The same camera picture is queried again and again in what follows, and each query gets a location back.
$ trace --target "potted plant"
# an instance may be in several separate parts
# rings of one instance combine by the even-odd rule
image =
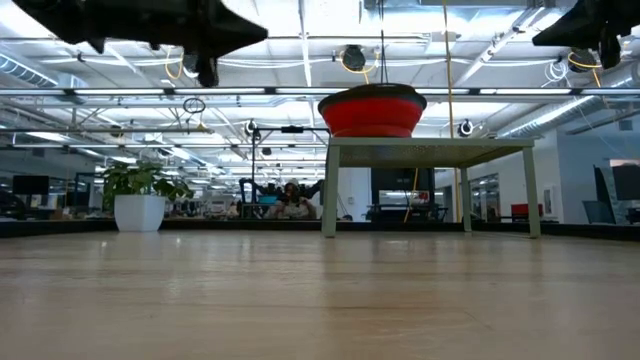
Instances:
[[[136,167],[114,164],[104,172],[104,205],[114,210],[120,231],[157,231],[166,199],[193,198],[184,181],[167,180],[161,171],[162,165],[141,162]]]

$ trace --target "black rim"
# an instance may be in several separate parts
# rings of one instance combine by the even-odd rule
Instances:
[[[415,104],[427,108],[427,100],[415,89],[409,85],[403,84],[369,84],[361,85],[342,91],[333,95],[329,95],[320,101],[318,110],[322,114],[327,106],[358,99],[370,98],[397,98],[412,101]]]

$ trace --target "ceiling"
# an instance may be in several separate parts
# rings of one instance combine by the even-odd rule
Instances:
[[[259,44],[235,51],[220,60],[221,87],[352,87],[364,84],[362,74],[344,70],[340,53],[346,45],[359,45],[367,58],[367,67],[374,66],[369,80],[379,81],[380,68],[376,53],[380,52],[381,24],[376,11],[367,10],[371,1],[357,0],[233,0],[224,4],[269,30],[269,38]],[[387,0],[385,15],[385,54],[391,82],[411,84],[414,87],[447,87],[446,41],[444,16],[439,4],[427,0]],[[539,88],[567,86],[593,86],[591,74],[565,73],[560,65],[554,65],[559,55],[568,49],[534,47],[531,38],[553,24],[575,1],[555,1],[557,7],[528,9],[527,0],[450,1],[448,8],[452,79],[456,87],[520,87]],[[514,25],[523,26],[521,32],[510,32]],[[302,27],[306,39],[301,38]],[[625,57],[633,58],[640,44],[631,36],[625,42]],[[108,51],[96,53],[87,44],[70,45],[56,40],[55,35],[24,14],[9,0],[0,0],[0,54],[8,54],[28,64],[31,69],[51,78],[73,75],[77,84],[90,88],[183,88],[197,87],[195,79],[180,70],[180,48],[162,46],[153,51],[148,44],[111,40]],[[481,66],[471,72],[474,60],[487,51],[493,53]],[[26,87],[29,84],[14,76],[0,73],[0,84],[5,87]],[[146,106],[123,108],[110,106],[98,108],[69,102],[57,102],[54,98],[11,99],[40,114],[39,125],[44,128],[60,128],[76,124],[90,128],[108,128],[120,125],[125,128],[148,128],[149,134],[178,126],[194,128],[198,124],[209,129],[205,133],[165,133],[157,143],[165,144],[241,144],[244,126],[253,119],[261,127],[303,125],[325,127],[317,110],[317,98],[291,97],[252,98],[243,96],[238,107],[233,98],[213,101],[202,114],[183,115],[180,108],[170,109],[151,99]],[[106,99],[112,102],[131,101],[134,97]],[[513,117],[526,113],[542,103],[479,101],[454,102],[452,106],[455,124],[470,119],[483,125],[499,117]],[[28,116],[16,116],[13,122],[4,117],[5,127],[25,127],[22,120]],[[432,102],[416,127],[414,137],[448,137],[450,112],[447,102]],[[26,126],[36,126],[33,122]],[[114,138],[109,134],[82,134],[70,136],[76,142],[100,144],[140,144],[141,138],[125,134]],[[308,149],[274,149],[273,155],[259,155],[274,163],[285,159],[321,159],[324,134],[297,135],[274,132],[267,140],[278,144],[318,145]],[[143,156],[156,156],[157,151],[143,149]],[[98,151],[101,155],[113,155],[113,150]],[[248,150],[190,149],[189,153],[208,165],[247,166],[239,155],[249,155]],[[128,152],[122,156],[133,157]],[[193,165],[189,161],[178,165]],[[322,164],[313,169],[314,176],[322,177]],[[292,176],[304,175],[302,171],[290,171]]]

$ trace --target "table leg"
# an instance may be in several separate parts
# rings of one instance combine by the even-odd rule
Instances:
[[[529,230],[531,238],[540,237],[540,213],[538,211],[538,190],[536,185],[536,171],[533,160],[533,148],[522,149],[524,158],[524,176],[527,187],[527,201],[529,203]]]
[[[336,236],[338,216],[338,173],[340,171],[340,147],[329,146],[324,180],[324,205],[322,208],[322,234],[327,238]]]
[[[469,188],[469,173],[467,168],[460,169],[460,178],[462,182],[462,220],[464,222],[464,231],[471,231],[471,189]]]

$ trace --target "table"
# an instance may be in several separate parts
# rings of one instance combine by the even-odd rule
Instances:
[[[338,171],[363,168],[459,168],[462,181],[464,229],[471,229],[471,191],[467,169],[521,152],[529,205],[532,238],[540,237],[534,141],[531,139],[331,138],[328,145],[322,233],[336,236]]]

